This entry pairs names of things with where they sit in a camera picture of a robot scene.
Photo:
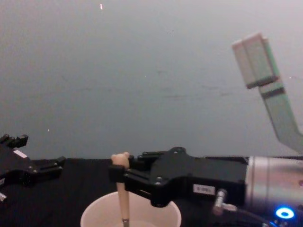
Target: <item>cup rim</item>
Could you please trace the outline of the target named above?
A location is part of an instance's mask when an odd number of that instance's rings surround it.
[[[84,227],[84,217],[86,216],[86,213],[88,213],[90,207],[94,206],[96,203],[98,203],[99,201],[109,197],[109,196],[112,196],[114,194],[118,194],[118,191],[117,192],[112,192],[112,193],[109,193],[109,194],[106,194],[98,199],[96,199],[95,201],[93,201],[83,212],[82,216],[81,216],[81,220],[80,220],[80,227]],[[179,207],[173,202],[171,201],[170,204],[173,206],[174,210],[176,211],[177,213],[177,226],[180,227],[181,225],[181,212],[180,212],[180,209]]]

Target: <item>black table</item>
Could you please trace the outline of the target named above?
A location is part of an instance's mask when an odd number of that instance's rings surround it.
[[[116,184],[108,178],[109,164],[108,159],[69,158],[58,179],[32,188],[5,187],[1,192],[7,195],[8,203],[0,206],[0,227],[79,227],[82,213],[94,200],[116,191]],[[227,227],[235,226],[228,223],[238,220],[236,215],[225,214],[219,218],[211,215],[212,202],[177,200],[175,203],[181,211],[182,227]]]

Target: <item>gray wall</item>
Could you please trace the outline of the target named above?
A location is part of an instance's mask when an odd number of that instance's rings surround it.
[[[0,133],[28,134],[31,158],[295,154],[246,90],[231,43],[269,37],[303,125],[301,0],[1,0],[0,10]]]

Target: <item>white label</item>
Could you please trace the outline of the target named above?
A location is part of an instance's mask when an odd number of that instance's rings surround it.
[[[194,192],[199,194],[206,194],[206,195],[215,195],[215,187],[207,186],[207,185],[200,185],[194,184]]]
[[[26,157],[27,157],[26,154],[23,154],[23,153],[22,153],[21,151],[19,151],[19,150],[14,150],[14,153],[17,154],[17,155],[19,155],[19,156],[22,157],[22,158],[26,158]]]

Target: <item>white paper cup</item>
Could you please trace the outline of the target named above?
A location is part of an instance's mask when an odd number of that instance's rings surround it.
[[[129,193],[130,227],[180,227],[181,213],[174,202],[156,208],[151,202]],[[81,227],[123,227],[118,192],[107,194],[92,202],[83,212]]]

